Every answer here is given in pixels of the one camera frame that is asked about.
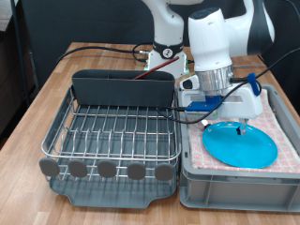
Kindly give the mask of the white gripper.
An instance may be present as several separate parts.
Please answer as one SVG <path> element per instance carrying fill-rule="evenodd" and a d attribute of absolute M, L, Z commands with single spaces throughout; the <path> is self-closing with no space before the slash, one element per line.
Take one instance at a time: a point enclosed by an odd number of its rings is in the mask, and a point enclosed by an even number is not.
<path fill-rule="evenodd" d="M 208 116 L 208 120 L 217 118 L 235 118 L 240 119 L 240 126 L 236 129 L 238 135 L 246 134 L 248 119 L 254 119 L 263 112 L 263 104 L 261 96 L 253 93 L 249 84 L 242 85 L 231 93 L 236 87 L 223 89 L 220 96 L 226 99 L 220 106 L 213 110 Z M 208 103 L 204 92 L 200 89 L 181 88 L 178 92 L 179 106 L 185 108 L 185 114 L 188 119 L 199 119 L 209 113 L 217 104 Z M 211 124 L 207 120 L 202 120 L 204 128 L 208 128 Z"/>

